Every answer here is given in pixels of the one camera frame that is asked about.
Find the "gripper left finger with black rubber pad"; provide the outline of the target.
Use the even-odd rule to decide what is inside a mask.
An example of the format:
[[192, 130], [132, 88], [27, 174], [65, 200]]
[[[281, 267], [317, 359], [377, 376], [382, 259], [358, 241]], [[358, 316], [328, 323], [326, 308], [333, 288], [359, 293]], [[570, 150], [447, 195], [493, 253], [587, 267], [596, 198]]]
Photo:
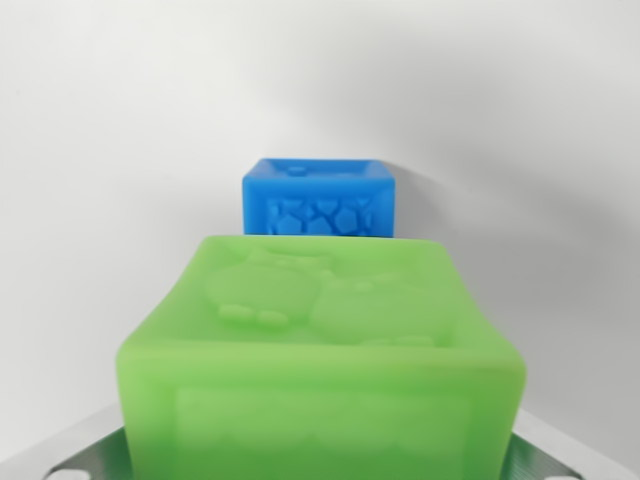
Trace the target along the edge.
[[53, 447], [44, 479], [129, 478], [129, 453], [117, 404], [56, 435]]

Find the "gripper right finger with black rubber pad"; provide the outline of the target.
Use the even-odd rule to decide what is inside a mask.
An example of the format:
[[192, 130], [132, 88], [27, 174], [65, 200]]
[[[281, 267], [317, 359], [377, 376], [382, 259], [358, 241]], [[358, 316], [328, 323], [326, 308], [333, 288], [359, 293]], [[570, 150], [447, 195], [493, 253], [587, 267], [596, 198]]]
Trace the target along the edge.
[[521, 409], [508, 448], [509, 479], [583, 479], [575, 465], [577, 443]]

